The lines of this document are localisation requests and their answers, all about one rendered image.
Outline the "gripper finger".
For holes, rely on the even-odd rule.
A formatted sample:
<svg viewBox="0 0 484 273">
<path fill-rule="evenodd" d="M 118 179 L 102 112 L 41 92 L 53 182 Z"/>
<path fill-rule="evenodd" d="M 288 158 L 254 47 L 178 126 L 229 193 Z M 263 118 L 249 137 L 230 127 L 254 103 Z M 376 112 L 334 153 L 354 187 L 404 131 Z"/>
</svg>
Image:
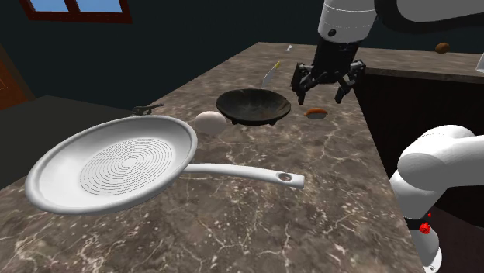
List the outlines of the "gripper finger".
<svg viewBox="0 0 484 273">
<path fill-rule="evenodd" d="M 350 64 L 349 71 L 347 73 L 348 80 L 346 81 L 344 77 L 341 77 L 337 82 L 340 87 L 334 97 L 337 104 L 340 104 L 343 97 L 348 94 L 351 89 L 359 81 L 359 78 L 364 74 L 366 65 L 362 60 L 355 60 Z"/>
<path fill-rule="evenodd" d="M 303 105 L 306 97 L 306 93 L 314 88 L 318 84 L 322 84 L 323 80 L 327 77 L 327 73 L 316 71 L 313 73 L 314 66 L 305 65 L 303 63 L 297 63 L 292 80 L 291 88 L 296 93 L 299 105 Z"/>
</svg>

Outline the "black bowl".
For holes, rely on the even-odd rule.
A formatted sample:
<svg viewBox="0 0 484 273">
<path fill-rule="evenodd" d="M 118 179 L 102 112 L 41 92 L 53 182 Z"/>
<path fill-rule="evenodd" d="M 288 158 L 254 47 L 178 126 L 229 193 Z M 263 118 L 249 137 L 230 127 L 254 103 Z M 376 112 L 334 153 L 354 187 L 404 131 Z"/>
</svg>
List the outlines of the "black bowl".
<svg viewBox="0 0 484 273">
<path fill-rule="evenodd" d="M 277 92 L 243 88 L 224 92 L 216 107 L 233 125 L 275 125 L 291 111 L 290 102 Z"/>
</svg>

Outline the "white egg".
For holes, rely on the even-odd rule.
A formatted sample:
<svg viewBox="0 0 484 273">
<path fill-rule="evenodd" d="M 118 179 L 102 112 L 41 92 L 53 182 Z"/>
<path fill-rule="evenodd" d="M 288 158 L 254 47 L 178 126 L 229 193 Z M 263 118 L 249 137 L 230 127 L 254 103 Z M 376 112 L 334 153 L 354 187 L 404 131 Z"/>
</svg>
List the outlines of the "white egg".
<svg viewBox="0 0 484 273">
<path fill-rule="evenodd" d="M 216 135 L 222 133 L 226 127 L 226 119 L 219 112 L 206 111 L 195 117 L 195 128 L 200 133 Z"/>
</svg>

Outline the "dark robot stand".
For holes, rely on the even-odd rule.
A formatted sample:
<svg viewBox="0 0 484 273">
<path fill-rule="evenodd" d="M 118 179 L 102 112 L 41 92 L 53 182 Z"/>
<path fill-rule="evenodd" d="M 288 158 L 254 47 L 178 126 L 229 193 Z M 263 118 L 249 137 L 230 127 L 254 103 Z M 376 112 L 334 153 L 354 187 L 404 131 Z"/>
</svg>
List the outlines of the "dark robot stand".
<svg viewBox="0 0 484 273">
<path fill-rule="evenodd" d="M 442 251 L 438 273 L 484 273 L 484 230 L 437 207 L 430 211 Z"/>
</svg>

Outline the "white frying pan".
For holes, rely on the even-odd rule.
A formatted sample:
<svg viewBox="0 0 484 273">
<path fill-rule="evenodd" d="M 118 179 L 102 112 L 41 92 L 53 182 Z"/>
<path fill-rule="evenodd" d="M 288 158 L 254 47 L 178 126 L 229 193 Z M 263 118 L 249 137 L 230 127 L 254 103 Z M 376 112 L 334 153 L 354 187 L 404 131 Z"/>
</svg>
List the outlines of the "white frying pan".
<svg viewBox="0 0 484 273">
<path fill-rule="evenodd" d="M 249 178 L 303 188 L 302 175 L 235 164 L 194 164 L 198 137 L 169 116 L 131 116 L 102 123 L 46 152 L 25 180 L 27 199 L 60 215 L 104 215 L 137 206 L 184 173 Z"/>
</svg>

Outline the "red-framed window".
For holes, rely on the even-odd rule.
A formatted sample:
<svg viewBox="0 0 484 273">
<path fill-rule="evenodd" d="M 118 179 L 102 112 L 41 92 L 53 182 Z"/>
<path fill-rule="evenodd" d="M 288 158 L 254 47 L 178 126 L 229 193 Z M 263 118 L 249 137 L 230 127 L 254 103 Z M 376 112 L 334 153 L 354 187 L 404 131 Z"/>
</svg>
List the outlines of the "red-framed window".
<svg viewBox="0 0 484 273">
<path fill-rule="evenodd" d="M 132 24 L 127 0 L 19 0 L 28 19 Z"/>
</svg>

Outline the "brown door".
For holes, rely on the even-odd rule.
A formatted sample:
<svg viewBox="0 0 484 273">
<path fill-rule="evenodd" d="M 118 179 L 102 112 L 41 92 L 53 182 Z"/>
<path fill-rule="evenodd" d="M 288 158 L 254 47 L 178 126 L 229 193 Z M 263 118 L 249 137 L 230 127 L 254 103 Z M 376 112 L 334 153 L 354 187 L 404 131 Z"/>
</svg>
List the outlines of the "brown door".
<svg viewBox="0 0 484 273">
<path fill-rule="evenodd" d="M 0 44 L 0 110 L 35 99 L 36 96 Z"/>
</svg>

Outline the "yellow-handled knife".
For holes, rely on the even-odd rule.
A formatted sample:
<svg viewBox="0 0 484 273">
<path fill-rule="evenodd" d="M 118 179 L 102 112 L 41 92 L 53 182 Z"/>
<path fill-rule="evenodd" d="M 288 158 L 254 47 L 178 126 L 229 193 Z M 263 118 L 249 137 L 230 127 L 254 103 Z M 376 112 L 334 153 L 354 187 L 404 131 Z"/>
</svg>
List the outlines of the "yellow-handled knife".
<svg viewBox="0 0 484 273">
<path fill-rule="evenodd" d="M 280 66 L 280 61 L 278 61 L 274 66 L 273 68 L 264 76 L 263 80 L 262 80 L 262 83 L 261 83 L 261 88 L 265 88 L 268 83 L 271 81 L 271 79 L 273 78 L 275 72 L 277 71 L 277 69 L 279 68 Z"/>
</svg>

